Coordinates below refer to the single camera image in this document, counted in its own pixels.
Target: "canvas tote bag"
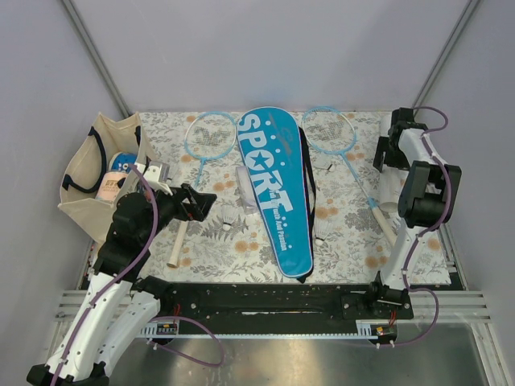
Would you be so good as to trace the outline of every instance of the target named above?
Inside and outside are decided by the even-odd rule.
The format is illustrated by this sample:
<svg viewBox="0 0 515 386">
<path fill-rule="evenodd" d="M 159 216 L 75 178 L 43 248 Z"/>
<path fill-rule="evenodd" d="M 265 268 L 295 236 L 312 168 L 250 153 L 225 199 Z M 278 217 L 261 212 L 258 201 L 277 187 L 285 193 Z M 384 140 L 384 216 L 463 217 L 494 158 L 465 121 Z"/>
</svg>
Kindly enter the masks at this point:
<svg viewBox="0 0 515 386">
<path fill-rule="evenodd" d="M 99 114 L 68 164 L 60 188 L 58 208 L 101 244 L 105 242 L 116 203 L 134 191 L 138 182 L 131 171 L 113 203 L 95 199 L 109 161 L 118 152 L 137 154 L 136 161 L 143 164 L 156 159 L 138 113 L 119 122 Z"/>
</svg>

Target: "robotic arm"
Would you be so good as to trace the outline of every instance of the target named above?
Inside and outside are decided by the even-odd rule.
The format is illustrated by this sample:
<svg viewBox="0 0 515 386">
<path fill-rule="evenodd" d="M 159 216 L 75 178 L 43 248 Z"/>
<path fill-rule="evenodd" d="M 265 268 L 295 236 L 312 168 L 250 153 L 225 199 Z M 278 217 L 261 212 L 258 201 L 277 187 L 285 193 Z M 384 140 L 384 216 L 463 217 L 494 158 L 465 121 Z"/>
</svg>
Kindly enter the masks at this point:
<svg viewBox="0 0 515 386">
<path fill-rule="evenodd" d="M 160 232 L 171 220 L 203 221 L 216 195 L 200 194 L 189 185 L 170 188 L 167 166 L 151 162 L 147 168 L 137 165 L 155 193 Z M 136 259 L 147 243 L 152 229 L 152 206 L 142 193 L 129 193 L 120 198 L 113 214 L 106 242 L 98 252 L 95 274 L 85 300 L 56 353 L 47 361 L 32 367 L 27 376 L 37 386 L 107 386 L 116 363 L 138 332 L 158 314 L 172 313 L 171 285 L 155 277 L 138 281 L 138 275 L 150 252 L 97 300 L 94 298 L 114 277 Z M 131 304 L 109 326 L 122 298 L 137 290 Z M 78 331 L 74 330 L 80 323 Z M 71 343 L 67 355 L 64 350 Z"/>
<path fill-rule="evenodd" d="M 415 122 L 413 109 L 400 108 L 391 114 L 388 137 L 379 137 L 374 167 L 382 171 L 383 165 L 387 165 L 409 171 L 398 202 L 401 226 L 388 263 L 377 273 L 366 293 L 345 297 L 345 302 L 353 305 L 348 316 L 387 319 L 396 310 L 398 318 L 413 318 L 404 282 L 404 276 L 411 276 L 419 258 L 420 246 L 412 247 L 417 239 L 419 244 L 427 242 L 438 229 L 434 225 L 444 213 L 443 223 L 451 218 L 461 178 L 461 169 L 439 156 L 429 137 L 422 135 L 425 131 L 426 125 Z"/>
</svg>

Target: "bag handle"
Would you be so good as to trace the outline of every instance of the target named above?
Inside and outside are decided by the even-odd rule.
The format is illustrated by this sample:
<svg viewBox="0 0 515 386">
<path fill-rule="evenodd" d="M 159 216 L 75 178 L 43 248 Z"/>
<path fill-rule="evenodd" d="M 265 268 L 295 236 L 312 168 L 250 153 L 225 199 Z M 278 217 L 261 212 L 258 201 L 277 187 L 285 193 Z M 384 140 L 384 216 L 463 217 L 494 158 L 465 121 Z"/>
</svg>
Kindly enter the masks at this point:
<svg viewBox="0 0 515 386">
<path fill-rule="evenodd" d="M 302 147 L 303 153 L 303 174 L 304 174 L 304 195 L 306 196 L 306 212 L 309 213 L 307 217 L 307 222 L 309 225 L 309 244 L 311 247 L 311 255 L 315 257 L 313 253 L 313 227 L 315 226 L 315 207 L 316 207 L 316 185 L 315 185 L 315 177 L 313 175 L 313 167 L 311 165 L 311 158 L 309 157 L 309 146 L 307 145 L 307 138 L 304 130 L 299 127 L 300 132 L 300 143 Z M 313 210 L 310 209 L 309 202 L 309 190 L 307 189 L 307 180 L 309 179 L 309 183 L 311 185 L 311 189 L 313 190 Z M 301 283 L 306 281 L 306 278 L 313 273 L 313 268 L 311 271 L 306 273 L 304 276 L 298 277 L 297 280 Z"/>
<path fill-rule="evenodd" d="M 101 156 L 101 170 L 100 170 L 100 175 L 98 176 L 98 180 L 95 182 L 95 184 L 92 187 L 90 187 L 88 189 L 88 188 L 84 188 L 80 185 L 77 185 L 73 181 L 72 176 L 66 174 L 66 175 L 64 175 L 63 183 L 61 185 L 66 191 L 68 190 L 69 187 L 73 187 L 73 188 L 77 189 L 78 191 L 81 191 L 82 193 L 89 194 L 89 193 L 94 193 L 95 191 L 98 191 L 98 189 L 100 188 L 102 179 L 104 178 L 105 172 L 107 171 L 107 157 L 105 155 L 105 148 L 104 148 L 104 144 L 102 143 L 102 138 L 100 137 L 100 134 L 95 130 L 95 128 L 93 126 L 91 126 L 91 130 L 88 133 L 88 137 L 91 137 L 92 135 L 95 137 L 95 140 L 97 141 L 98 149 L 100 151 L 100 156 Z"/>
<path fill-rule="evenodd" d="M 139 147 L 139 142 L 142 141 L 142 127 L 141 126 L 136 126 L 136 130 L 134 131 L 134 135 L 136 136 L 136 143 L 138 144 L 138 147 Z"/>
</svg>

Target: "racket cover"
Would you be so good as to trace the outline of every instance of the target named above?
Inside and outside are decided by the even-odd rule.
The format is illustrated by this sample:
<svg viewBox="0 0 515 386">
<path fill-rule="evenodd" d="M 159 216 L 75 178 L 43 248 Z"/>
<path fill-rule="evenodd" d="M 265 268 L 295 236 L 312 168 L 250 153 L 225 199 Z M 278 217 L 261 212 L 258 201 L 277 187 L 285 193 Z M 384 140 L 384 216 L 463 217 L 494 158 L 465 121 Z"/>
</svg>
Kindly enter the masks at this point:
<svg viewBox="0 0 515 386">
<path fill-rule="evenodd" d="M 237 128 L 279 269 L 303 282 L 313 270 L 315 213 L 310 209 L 308 183 L 313 198 L 316 194 L 306 137 L 287 111 L 275 107 L 245 113 Z"/>
</svg>

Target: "wire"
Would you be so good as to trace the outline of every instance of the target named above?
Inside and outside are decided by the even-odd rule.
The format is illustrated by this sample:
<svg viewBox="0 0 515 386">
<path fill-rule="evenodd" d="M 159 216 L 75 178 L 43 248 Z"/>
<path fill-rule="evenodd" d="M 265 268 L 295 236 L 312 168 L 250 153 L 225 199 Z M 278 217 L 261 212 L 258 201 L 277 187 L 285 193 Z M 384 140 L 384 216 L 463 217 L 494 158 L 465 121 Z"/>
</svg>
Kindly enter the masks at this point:
<svg viewBox="0 0 515 386">
<path fill-rule="evenodd" d="M 443 129 L 445 129 L 447 127 L 447 125 L 449 124 L 449 118 L 447 117 L 447 115 L 442 111 L 442 110 L 439 110 L 435 107 L 431 107 L 431 106 L 419 106 L 419 107 L 413 107 L 413 110 L 431 110 L 431 111 L 435 111 L 436 113 L 440 114 L 443 118 L 443 125 L 441 125 L 440 127 L 435 127 L 434 129 L 428 129 L 425 131 L 426 134 L 429 134 L 429 133 L 434 133 L 434 132 L 437 132 L 437 131 L 441 131 Z"/>
<path fill-rule="evenodd" d="M 429 295 L 431 295 L 433 297 L 433 299 L 435 300 L 435 316 L 433 317 L 433 320 L 431 321 L 431 324 L 429 325 L 427 330 L 422 332 L 416 338 L 410 339 L 410 340 L 405 341 L 405 342 L 395 343 L 395 346 L 398 346 L 398 347 L 408 346 L 408 345 L 410 345 L 412 343 L 419 342 L 421 339 L 425 338 L 435 328 L 436 322 L 438 320 L 438 316 L 439 316 L 439 312 L 440 312 L 440 303 L 439 303 L 438 297 L 436 296 L 436 293 L 433 290 L 429 289 L 429 288 L 411 289 L 410 288 L 410 283 L 408 282 L 407 271 L 408 271 L 408 267 L 410 265 L 411 258 L 414 255 L 414 251 L 415 251 L 415 249 L 418 246 L 419 240 L 426 233 L 433 232 L 435 229 L 438 229 L 438 227 L 440 225 L 442 225 L 443 222 L 445 221 L 445 218 L 447 217 L 447 214 L 449 213 L 449 209 L 451 207 L 451 197 L 452 197 L 451 178 L 449 177 L 449 174 L 447 173 L 447 169 L 445 169 L 445 166 L 443 165 L 443 162 L 440 161 L 440 159 L 438 157 L 436 157 L 436 155 L 433 154 L 433 150 L 429 146 L 429 142 L 426 139 L 426 136 L 429 133 L 433 133 L 435 131 L 440 131 L 440 130 L 445 129 L 447 127 L 447 124 L 449 123 L 449 119 L 447 118 L 447 115 L 445 115 L 444 112 L 442 112 L 442 111 L 440 111 L 438 109 L 435 109 L 434 107 L 420 106 L 420 107 L 417 107 L 415 109 L 429 109 L 429 110 L 433 110 L 433 111 L 435 111 L 437 113 L 440 113 L 440 115 L 442 115 L 442 117 L 443 117 L 443 119 L 445 121 L 443 126 L 441 126 L 439 128 L 429 129 L 429 130 L 424 131 L 424 133 L 421 136 L 421 140 L 422 140 L 422 144 L 424 145 L 424 148 L 426 149 L 427 153 L 430 155 L 431 159 L 433 161 L 435 161 L 435 163 L 439 166 L 440 170 L 442 171 L 443 178 L 445 179 L 445 186 L 447 188 L 446 189 L 446 193 L 447 194 L 446 194 L 446 200 L 445 200 L 445 207 L 443 208 L 442 215 L 440 216 L 440 218 L 438 219 L 438 221 L 436 221 L 436 223 L 434 225 L 432 225 L 431 227 L 429 227 L 427 229 L 424 229 L 423 231 L 421 231 L 417 235 L 417 238 L 415 239 L 414 243 L 411 245 L 410 251 L 408 252 L 408 255 L 406 256 L 406 260 L 404 262 L 404 266 L 402 267 L 402 280 L 404 281 L 404 286 L 406 287 L 408 292 L 427 292 Z"/>
<path fill-rule="evenodd" d="M 197 359 L 197 358 L 193 358 L 190 355 L 184 354 L 181 351 L 177 351 L 174 348 L 165 347 L 162 344 L 158 344 L 158 343 L 154 342 L 156 347 L 159 347 L 161 350 L 168 351 L 168 352 L 170 352 L 172 354 L 177 354 L 179 356 L 182 356 L 183 358 L 191 360 L 192 362 L 195 362 L 197 364 L 201 364 L 202 366 L 207 366 L 209 368 L 220 368 L 221 366 L 224 365 L 224 362 L 225 362 L 225 350 L 224 350 L 224 347 L 222 346 L 221 341 L 204 324 L 202 324 L 200 322 L 197 322 L 194 319 L 186 318 L 184 316 L 161 316 L 161 317 L 153 318 L 151 321 L 152 322 L 156 322 L 156 321 L 159 321 L 159 320 L 168 321 L 168 320 L 170 320 L 170 318 L 173 318 L 173 319 L 176 319 L 176 320 L 182 320 L 184 322 L 188 322 L 188 323 L 194 324 L 197 327 L 199 327 L 202 330 L 204 330 L 204 332 L 206 334 L 211 336 L 212 340 L 214 340 L 218 344 L 218 348 L 220 349 L 220 356 L 221 356 L 220 362 L 218 362 L 218 363 L 204 362 L 203 360 L 200 360 L 200 359 Z"/>
<path fill-rule="evenodd" d="M 72 347 L 73 343 L 75 342 L 75 339 L 77 335 L 79 334 L 80 328 L 84 325 L 84 321 L 89 315 L 89 312 L 91 309 L 95 306 L 95 304 L 98 302 L 98 300 L 102 297 L 103 294 L 109 288 L 111 288 L 113 285 L 115 285 L 117 282 L 119 282 L 132 268 L 134 268 L 139 261 L 145 256 L 146 251 L 148 251 L 148 248 L 152 244 L 152 240 L 154 239 L 157 230 L 158 230 L 158 204 L 155 201 L 154 192 L 152 191 L 152 188 L 150 187 L 149 183 L 146 181 L 145 177 L 139 172 L 137 167 L 134 164 L 130 164 L 129 168 L 138 176 L 139 180 L 145 187 L 146 191 L 148 192 L 150 196 L 150 203 L 152 204 L 152 214 L 153 214 L 153 220 L 152 220 L 152 229 L 150 231 L 150 236 L 148 238 L 148 241 L 146 242 L 145 246 L 143 247 L 142 251 L 138 254 L 138 256 L 133 260 L 132 263 L 130 263 L 119 275 L 115 276 L 113 280 L 111 280 L 109 283 L 107 283 L 100 291 L 97 292 L 97 295 L 91 299 L 91 302 L 89 302 L 89 307 L 84 310 L 82 315 L 80 316 L 79 320 L 77 321 L 77 324 L 73 328 L 72 333 L 70 334 L 70 339 L 66 343 L 66 346 L 64 347 L 63 354 L 61 356 L 61 361 L 57 365 L 56 371 L 54 372 L 54 376 L 51 378 L 50 386 L 56 386 L 57 379 L 59 378 L 59 374 L 61 373 L 61 370 L 63 369 L 63 366 L 66 362 L 66 359 L 68 358 L 68 353 L 70 352 L 70 348 Z"/>
</svg>

